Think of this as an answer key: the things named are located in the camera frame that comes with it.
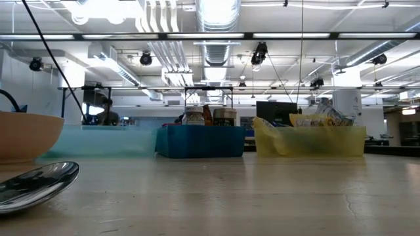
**table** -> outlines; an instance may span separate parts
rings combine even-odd
[[[420,159],[73,158],[79,179],[0,235],[417,235]],[[40,160],[39,165],[51,160]],[[33,168],[0,165],[0,180]]]

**teal plastic bin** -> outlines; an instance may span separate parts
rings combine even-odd
[[[46,156],[153,157],[157,129],[65,125]]]
[[[157,153],[169,158],[241,157],[245,128],[168,125],[157,131]]]

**yellow plastic bin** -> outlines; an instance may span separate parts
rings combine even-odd
[[[255,127],[258,157],[362,157],[366,127]]]

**spoon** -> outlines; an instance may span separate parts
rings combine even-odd
[[[46,165],[0,183],[0,214],[9,214],[44,203],[69,187],[79,175],[79,165],[61,162]]]

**computer monitor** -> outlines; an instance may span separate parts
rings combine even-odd
[[[290,102],[257,102],[257,117],[270,123],[292,126],[289,114],[297,113],[297,104]]]

